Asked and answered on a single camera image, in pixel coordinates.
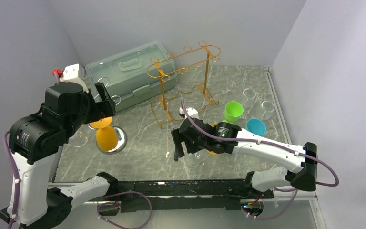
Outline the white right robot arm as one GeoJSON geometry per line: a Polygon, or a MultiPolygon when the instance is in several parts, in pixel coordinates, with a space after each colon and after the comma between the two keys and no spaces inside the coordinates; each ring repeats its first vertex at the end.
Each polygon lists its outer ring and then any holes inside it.
{"type": "Polygon", "coordinates": [[[284,144],[235,124],[219,122],[210,125],[197,118],[185,119],[171,134],[178,158],[186,153],[208,150],[216,154],[254,156],[276,164],[274,169],[248,174],[243,187],[249,198],[283,186],[310,192],[316,190],[317,145],[314,143],[307,142],[303,146],[284,144]]]}

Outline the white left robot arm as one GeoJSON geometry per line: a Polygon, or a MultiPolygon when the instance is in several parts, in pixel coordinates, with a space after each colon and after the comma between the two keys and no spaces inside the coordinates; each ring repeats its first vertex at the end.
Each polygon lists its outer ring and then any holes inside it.
{"type": "Polygon", "coordinates": [[[100,100],[79,83],[59,82],[45,92],[37,112],[15,122],[3,136],[13,173],[10,204],[0,211],[8,228],[51,229],[77,206],[94,198],[112,200],[117,179],[100,172],[77,185],[49,188],[51,167],[59,148],[84,124],[115,115],[115,102],[103,83],[95,83],[100,100]]]}

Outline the green wine glass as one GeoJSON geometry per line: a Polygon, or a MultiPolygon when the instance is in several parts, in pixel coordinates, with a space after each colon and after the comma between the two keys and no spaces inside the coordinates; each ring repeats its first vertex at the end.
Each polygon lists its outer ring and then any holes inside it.
{"type": "Polygon", "coordinates": [[[226,103],[224,108],[224,119],[222,122],[235,123],[237,122],[244,113],[244,108],[241,103],[237,101],[229,101],[226,103]]]}

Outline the clear wine glass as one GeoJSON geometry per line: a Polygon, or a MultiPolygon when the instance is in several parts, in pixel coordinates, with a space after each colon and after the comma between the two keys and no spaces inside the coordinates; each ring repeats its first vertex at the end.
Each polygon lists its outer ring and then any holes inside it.
{"type": "Polygon", "coordinates": [[[272,101],[263,101],[261,103],[261,108],[263,110],[263,113],[260,117],[260,119],[262,121],[268,120],[269,118],[271,118],[275,112],[275,105],[272,101]]]}
{"type": "Polygon", "coordinates": [[[244,107],[252,109],[253,105],[256,102],[256,92],[252,88],[246,88],[243,90],[243,95],[246,97],[244,107]]]}

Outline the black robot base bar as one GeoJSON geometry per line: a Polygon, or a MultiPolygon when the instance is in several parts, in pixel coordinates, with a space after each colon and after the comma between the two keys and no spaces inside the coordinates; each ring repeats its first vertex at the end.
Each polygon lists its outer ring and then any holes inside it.
{"type": "Polygon", "coordinates": [[[273,198],[271,190],[256,191],[245,179],[119,181],[94,201],[117,201],[121,212],[223,208],[240,210],[245,202],[273,198]]]}

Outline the blue wine glass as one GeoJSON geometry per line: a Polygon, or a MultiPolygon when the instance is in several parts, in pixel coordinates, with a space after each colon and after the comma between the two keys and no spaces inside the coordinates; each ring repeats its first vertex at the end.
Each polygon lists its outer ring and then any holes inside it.
{"type": "Polygon", "coordinates": [[[258,136],[263,136],[266,133],[266,126],[262,120],[252,118],[247,121],[246,130],[258,136]]]}

